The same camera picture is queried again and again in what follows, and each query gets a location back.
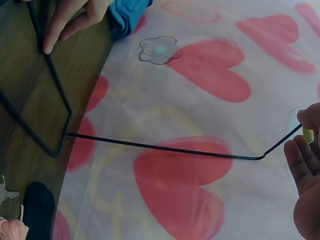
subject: black fabric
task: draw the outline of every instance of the black fabric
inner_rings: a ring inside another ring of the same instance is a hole
[[[26,240],[50,240],[56,211],[53,194],[41,182],[32,183],[24,196],[23,223],[29,227]]]

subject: hand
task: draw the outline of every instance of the hand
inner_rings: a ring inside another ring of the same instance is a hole
[[[111,2],[111,0],[62,0],[45,35],[44,53],[50,54],[52,52],[59,37],[61,40],[66,40],[76,32],[99,23],[104,18]],[[85,8],[85,11],[71,20],[81,8]]]
[[[284,145],[284,153],[298,189],[293,219],[306,240],[320,240],[320,102],[298,112],[298,120],[314,131],[314,141],[306,144],[301,135]]]

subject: finger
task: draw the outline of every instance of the finger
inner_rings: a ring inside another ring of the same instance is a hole
[[[44,38],[43,51],[45,54],[51,53],[66,24],[86,2],[87,0],[65,0],[59,5]]]
[[[79,14],[75,19],[70,21],[62,31],[60,37],[62,40],[68,39],[82,29],[86,29],[102,21],[107,11],[108,5],[96,6],[96,2],[89,1],[86,5],[86,12]]]
[[[304,138],[301,135],[298,135],[298,136],[294,137],[293,140],[298,145],[298,147],[300,149],[300,152],[302,154],[302,157],[303,157],[307,167],[311,171],[312,175],[313,176],[319,175],[320,174],[320,161],[315,156],[313,151],[311,150],[309,144],[307,144],[304,141]]]
[[[284,154],[299,195],[301,195],[304,192],[304,187],[313,178],[313,175],[307,167],[302,153],[294,140],[285,143]]]
[[[320,102],[300,110],[297,114],[299,122],[307,129],[317,131],[320,127]]]

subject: wooden table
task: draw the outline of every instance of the wooden table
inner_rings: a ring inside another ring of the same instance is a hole
[[[55,9],[53,2],[35,0],[44,26]],[[60,41],[52,59],[73,109],[70,132],[79,128],[97,77],[112,47],[106,19],[67,41]],[[67,111],[54,85],[43,56],[37,51],[36,35],[25,3],[12,0],[0,7],[0,89],[14,103],[33,129],[56,148]],[[58,159],[50,157],[17,125],[0,104],[0,173],[6,188],[21,193],[4,201],[0,216],[20,214],[26,187],[44,183],[56,204],[64,180],[73,140],[66,143]]]

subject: bent wire frame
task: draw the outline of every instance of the bent wire frame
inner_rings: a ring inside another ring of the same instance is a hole
[[[8,0],[0,0],[0,7],[5,4]],[[56,150],[51,149],[29,126],[29,124],[23,119],[21,114],[15,109],[15,107],[12,105],[12,103],[8,100],[6,95],[3,93],[3,91],[0,89],[0,101],[3,104],[3,106],[6,108],[6,110],[12,115],[12,117],[19,123],[19,125],[24,129],[24,131],[30,135],[30,137],[44,150],[46,151],[50,156],[57,158],[61,150],[64,147],[66,137],[73,137],[73,138],[82,138],[82,139],[89,139],[93,141],[100,141],[100,142],[106,142],[106,143],[112,143],[112,144],[119,144],[119,145],[126,145],[126,146],[133,146],[138,148],[145,148],[145,149],[155,149],[155,150],[161,150],[161,151],[169,151],[169,152],[176,152],[176,153],[185,153],[185,154],[194,154],[194,155],[203,155],[203,156],[211,156],[211,157],[219,157],[219,158],[228,158],[228,159],[238,159],[238,160],[261,160],[264,159],[270,152],[272,152],[274,149],[276,149],[279,145],[281,145],[283,142],[285,142],[289,137],[291,137],[295,132],[297,132],[302,126],[299,124],[296,128],[294,128],[291,132],[289,132],[286,136],[284,136],[281,140],[279,140],[275,145],[270,147],[263,155],[261,156],[243,156],[243,155],[231,155],[231,154],[222,154],[222,153],[216,153],[216,152],[205,152],[205,151],[196,151],[196,150],[189,150],[189,149],[181,149],[181,148],[173,148],[173,147],[167,147],[167,146],[161,146],[161,145],[153,145],[153,144],[143,144],[138,142],[131,142],[131,141],[122,141],[117,139],[110,139],[110,138],[104,138],[104,137],[97,137],[97,136],[90,136],[90,135],[83,135],[79,133],[72,133],[68,132],[68,127],[72,118],[72,108],[68,102],[66,93],[62,87],[62,84],[60,82],[59,76],[56,72],[54,63],[50,57],[49,54],[44,54],[42,51],[42,44],[44,39],[44,34],[41,31],[40,24],[38,21],[37,13],[35,10],[35,6],[32,1],[28,1],[26,3],[30,18],[34,27],[34,31],[37,37],[37,44],[39,47],[40,52],[43,54],[44,59],[48,65],[48,68],[50,70],[50,73],[52,75],[52,78],[54,80],[54,83],[57,87],[57,90],[63,100],[64,106],[67,109],[68,117],[64,124],[63,131],[61,133],[60,141],[58,143],[58,147]]]

